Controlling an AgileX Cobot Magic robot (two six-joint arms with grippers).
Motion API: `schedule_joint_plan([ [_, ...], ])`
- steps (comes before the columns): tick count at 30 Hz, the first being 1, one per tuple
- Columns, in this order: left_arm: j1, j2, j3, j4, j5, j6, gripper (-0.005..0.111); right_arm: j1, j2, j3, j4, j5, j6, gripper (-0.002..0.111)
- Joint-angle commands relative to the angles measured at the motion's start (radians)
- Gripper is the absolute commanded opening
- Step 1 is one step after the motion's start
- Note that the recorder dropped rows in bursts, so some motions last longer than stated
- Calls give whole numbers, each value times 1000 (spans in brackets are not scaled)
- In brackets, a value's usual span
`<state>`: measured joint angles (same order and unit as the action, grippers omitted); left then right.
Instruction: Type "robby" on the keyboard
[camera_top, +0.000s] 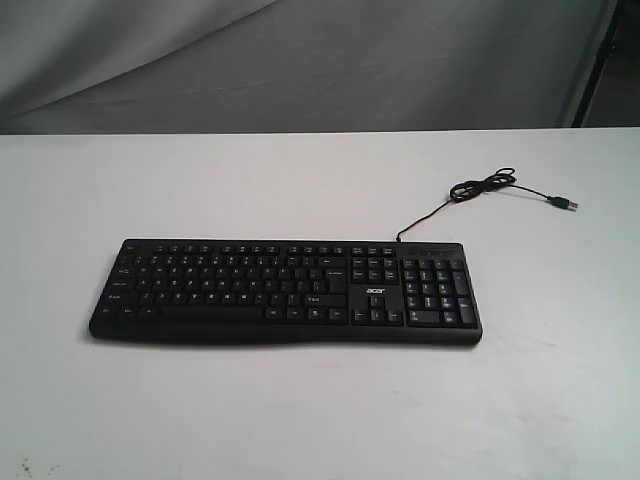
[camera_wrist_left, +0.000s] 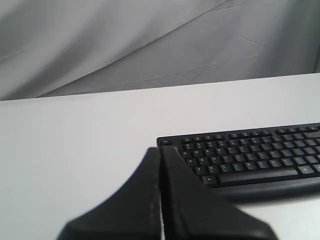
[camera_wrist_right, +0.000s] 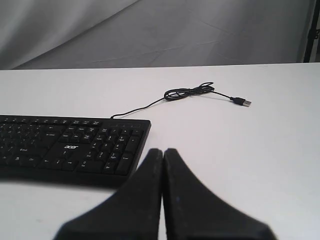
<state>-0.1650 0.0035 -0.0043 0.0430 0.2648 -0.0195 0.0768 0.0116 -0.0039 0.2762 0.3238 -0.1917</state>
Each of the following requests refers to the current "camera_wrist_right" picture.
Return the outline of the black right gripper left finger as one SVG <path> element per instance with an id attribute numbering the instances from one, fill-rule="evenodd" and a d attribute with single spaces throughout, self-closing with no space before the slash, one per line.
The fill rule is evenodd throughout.
<path id="1" fill-rule="evenodd" d="M 156 240 L 162 201 L 163 152 L 152 148 L 111 197 L 64 223 L 56 240 Z"/>

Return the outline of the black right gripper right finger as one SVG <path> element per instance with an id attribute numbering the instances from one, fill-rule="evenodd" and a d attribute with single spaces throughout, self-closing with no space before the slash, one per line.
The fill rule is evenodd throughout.
<path id="1" fill-rule="evenodd" d="M 274 240 L 270 227 L 211 192 L 178 151 L 164 152 L 162 196 L 169 240 Z"/>

